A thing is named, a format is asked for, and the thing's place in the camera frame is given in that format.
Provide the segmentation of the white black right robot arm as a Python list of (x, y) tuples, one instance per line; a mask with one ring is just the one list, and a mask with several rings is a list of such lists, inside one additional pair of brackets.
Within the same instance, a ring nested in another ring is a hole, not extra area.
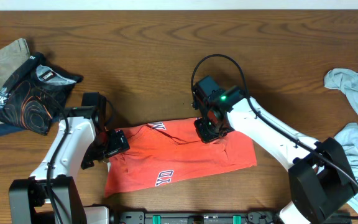
[(191, 91), (194, 107), (202, 115), (195, 126), (203, 142), (240, 132), (288, 172), (291, 202), (278, 215), (283, 223), (324, 223), (358, 194), (349, 161), (335, 139), (320, 142), (296, 131), (244, 90), (237, 86), (225, 90), (210, 76), (196, 82)]

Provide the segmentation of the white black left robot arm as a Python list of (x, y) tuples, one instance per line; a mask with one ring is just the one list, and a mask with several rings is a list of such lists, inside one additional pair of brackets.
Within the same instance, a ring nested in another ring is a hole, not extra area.
[(79, 107), (57, 107), (59, 130), (48, 153), (28, 178), (9, 188), (13, 223), (112, 223), (108, 206), (84, 206), (75, 184), (79, 170), (130, 148), (123, 131), (105, 128), (107, 105), (94, 92), (85, 93)]

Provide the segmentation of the red t-shirt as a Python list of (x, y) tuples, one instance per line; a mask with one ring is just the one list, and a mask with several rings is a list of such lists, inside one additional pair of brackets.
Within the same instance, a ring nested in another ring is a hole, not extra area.
[(203, 143), (196, 118), (123, 128), (129, 150), (109, 160), (105, 197), (256, 166), (254, 143), (233, 131)]

